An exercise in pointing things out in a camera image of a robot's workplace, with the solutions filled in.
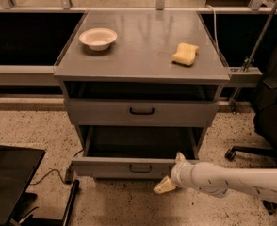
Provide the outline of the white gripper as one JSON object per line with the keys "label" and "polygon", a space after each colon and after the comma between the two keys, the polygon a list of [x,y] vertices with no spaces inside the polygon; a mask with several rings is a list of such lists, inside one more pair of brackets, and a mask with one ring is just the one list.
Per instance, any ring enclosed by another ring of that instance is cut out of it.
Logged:
{"label": "white gripper", "polygon": [[191,173],[193,165],[188,163],[185,156],[178,152],[175,158],[175,165],[171,170],[171,178],[165,176],[155,187],[154,193],[163,194],[173,191],[177,186],[181,188],[193,187]]}

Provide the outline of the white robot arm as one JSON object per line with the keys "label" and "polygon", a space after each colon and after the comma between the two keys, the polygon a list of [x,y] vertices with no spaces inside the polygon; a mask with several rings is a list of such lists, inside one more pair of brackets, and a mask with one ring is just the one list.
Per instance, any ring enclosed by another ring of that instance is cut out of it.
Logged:
{"label": "white robot arm", "polygon": [[162,194],[177,187],[193,188],[217,198],[225,197],[232,189],[277,204],[277,168],[227,168],[209,162],[192,164],[178,152],[171,174],[154,187],[154,192]]}

